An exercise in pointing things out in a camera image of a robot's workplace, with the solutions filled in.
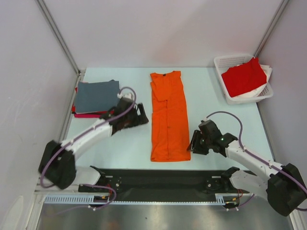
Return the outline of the orange t-shirt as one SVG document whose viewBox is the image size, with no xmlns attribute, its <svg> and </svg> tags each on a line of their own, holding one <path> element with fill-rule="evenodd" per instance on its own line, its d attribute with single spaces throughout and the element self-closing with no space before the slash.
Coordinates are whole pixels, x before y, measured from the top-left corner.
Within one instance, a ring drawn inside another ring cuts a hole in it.
<svg viewBox="0 0 307 230">
<path fill-rule="evenodd" d="M 151 73 L 153 162 L 191 160 L 187 103 L 180 71 Z"/>
</svg>

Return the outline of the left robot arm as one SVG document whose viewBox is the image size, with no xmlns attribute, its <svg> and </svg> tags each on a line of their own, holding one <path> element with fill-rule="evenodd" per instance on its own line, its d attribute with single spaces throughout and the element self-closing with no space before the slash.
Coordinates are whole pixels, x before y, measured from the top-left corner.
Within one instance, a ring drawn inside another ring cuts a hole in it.
<svg viewBox="0 0 307 230">
<path fill-rule="evenodd" d="M 123 129 L 145 125 L 149 122 L 142 103 L 129 98 L 121 98 L 118 104 L 103 113 L 85 131 L 61 143 L 54 140 L 46 144 L 38 172 L 40 186 L 43 188 L 68 188 L 81 171 L 90 173 L 89 186 L 95 191 L 102 191 L 106 180 L 93 168 L 78 168 L 76 161 L 93 145 L 109 138 Z"/>
</svg>

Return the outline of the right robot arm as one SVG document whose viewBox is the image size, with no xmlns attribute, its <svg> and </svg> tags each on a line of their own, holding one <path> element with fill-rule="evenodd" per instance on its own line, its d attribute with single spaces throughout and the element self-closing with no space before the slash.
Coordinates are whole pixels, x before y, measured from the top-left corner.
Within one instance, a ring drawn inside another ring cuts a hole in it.
<svg viewBox="0 0 307 230">
<path fill-rule="evenodd" d="M 243 145 L 241 138 L 222 134 L 212 120 L 202 121 L 187 148 L 207 155 L 210 150 L 234 160 L 249 172 L 231 167 L 223 173 L 221 186 L 226 192 L 242 189 L 259 196 L 280 215 L 288 216 L 307 198 L 307 188 L 297 167 L 266 160 Z"/>
</svg>

